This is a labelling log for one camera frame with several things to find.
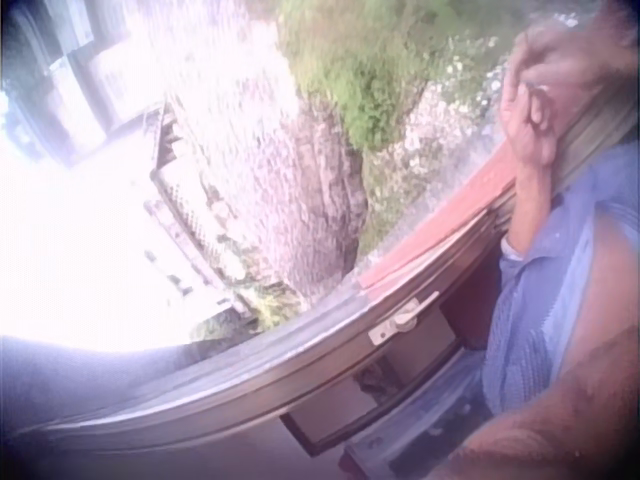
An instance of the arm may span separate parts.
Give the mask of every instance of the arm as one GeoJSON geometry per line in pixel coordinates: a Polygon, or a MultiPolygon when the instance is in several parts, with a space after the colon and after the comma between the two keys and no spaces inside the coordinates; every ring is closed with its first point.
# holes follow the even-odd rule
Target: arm
{"type": "Polygon", "coordinates": [[[501,120],[516,164],[516,200],[507,234],[509,246],[520,257],[551,211],[551,164],[556,156],[556,137],[551,125],[551,105],[544,92],[520,84],[513,100],[505,78],[501,120]]]}
{"type": "Polygon", "coordinates": [[[516,252],[524,256],[551,211],[551,169],[519,165],[515,191],[516,205],[507,241],[516,252]]]}
{"type": "Polygon", "coordinates": [[[592,350],[529,406],[490,421],[429,480],[567,480],[601,474],[637,428],[638,333],[637,326],[626,329],[592,350]]]}

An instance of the green foliage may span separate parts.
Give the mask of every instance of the green foliage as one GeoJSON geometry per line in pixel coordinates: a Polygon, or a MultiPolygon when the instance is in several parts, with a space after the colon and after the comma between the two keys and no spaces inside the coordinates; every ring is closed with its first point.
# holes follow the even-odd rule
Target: green foliage
{"type": "Polygon", "coordinates": [[[407,87],[440,73],[447,39],[487,33],[505,1],[281,0],[283,46],[303,93],[332,101],[351,143],[377,151],[397,137],[407,87]]]}

